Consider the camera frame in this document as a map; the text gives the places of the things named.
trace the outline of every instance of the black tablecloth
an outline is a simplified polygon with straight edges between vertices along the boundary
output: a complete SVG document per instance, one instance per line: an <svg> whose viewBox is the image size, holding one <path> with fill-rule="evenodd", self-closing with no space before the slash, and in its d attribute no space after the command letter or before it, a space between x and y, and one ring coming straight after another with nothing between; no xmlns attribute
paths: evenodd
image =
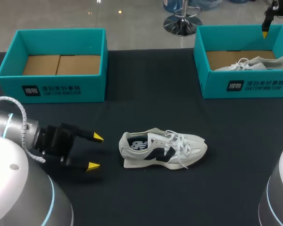
<svg viewBox="0 0 283 226"><path fill-rule="evenodd" d="M259 225L283 150L283 98L203 99L192 49L110 51L107 76L104 103L25 105L42 126L65 122L105 139L78 138L72 151L98 170L43 166L69 197L75 226ZM154 127L205 138L207 154L189 169L124 169L122 134Z"/></svg>

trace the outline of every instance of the open cardboard box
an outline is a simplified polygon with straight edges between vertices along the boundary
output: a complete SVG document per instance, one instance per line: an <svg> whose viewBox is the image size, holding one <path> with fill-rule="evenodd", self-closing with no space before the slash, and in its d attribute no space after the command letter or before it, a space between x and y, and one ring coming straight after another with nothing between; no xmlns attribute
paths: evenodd
<svg viewBox="0 0 283 226"><path fill-rule="evenodd" d="M204 98L283 97L283 70L214 71L241 58L283 56L283 25L198 26L194 58Z"/></svg>
<svg viewBox="0 0 283 226"><path fill-rule="evenodd" d="M102 102L107 66L104 29L18 30L0 67L0 86L21 103Z"/></svg>

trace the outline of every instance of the white shoelace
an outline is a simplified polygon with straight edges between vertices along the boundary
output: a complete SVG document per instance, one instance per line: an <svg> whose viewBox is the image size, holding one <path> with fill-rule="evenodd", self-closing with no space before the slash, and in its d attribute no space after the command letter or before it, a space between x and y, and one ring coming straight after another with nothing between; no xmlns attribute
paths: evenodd
<svg viewBox="0 0 283 226"><path fill-rule="evenodd" d="M244 71L245 69L248 69L249 66L249 59L247 58L241 58L238 62L236 62L234 65L230 66L230 70L233 70L237 67L242 68L242 70Z"/></svg>
<svg viewBox="0 0 283 226"><path fill-rule="evenodd" d="M180 152L183 151L183 154L185 155L189 155L191 153L191 147L190 147L188 140L184 138L184 134L176 133L171 130L166 130L165 136L171 136L166 146L167 147L177 147L176 153L177 153L178 161L183 167L185 167L181 162Z"/></svg>

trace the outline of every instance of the reflective floor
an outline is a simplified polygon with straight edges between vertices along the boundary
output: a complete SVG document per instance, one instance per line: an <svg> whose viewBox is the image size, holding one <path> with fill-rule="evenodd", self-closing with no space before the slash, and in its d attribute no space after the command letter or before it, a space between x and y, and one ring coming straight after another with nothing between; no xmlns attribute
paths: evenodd
<svg viewBox="0 0 283 226"><path fill-rule="evenodd" d="M199 19L204 25L261 24L268 1L224 0ZM165 31L163 22L170 15L163 9L163 0L0 0L0 52L7 50L16 29L70 27L105 28L110 50L193 47L195 36Z"/></svg>

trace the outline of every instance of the teal box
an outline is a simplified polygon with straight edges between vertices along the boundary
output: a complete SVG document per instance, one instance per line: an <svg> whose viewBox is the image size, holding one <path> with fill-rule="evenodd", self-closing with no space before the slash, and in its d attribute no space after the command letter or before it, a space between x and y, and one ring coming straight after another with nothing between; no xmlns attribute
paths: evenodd
<svg viewBox="0 0 283 226"><path fill-rule="evenodd" d="M212 71L206 51L225 50L271 50L280 58L283 56L283 25L270 26L266 39L261 25L198 26L194 47L204 98L283 97L283 70ZM231 85L240 89L229 90Z"/></svg>
<svg viewBox="0 0 283 226"><path fill-rule="evenodd" d="M99 74L22 75L29 55L100 55ZM0 67L5 95L21 103L102 102L108 49L105 29L18 30Z"/></svg>

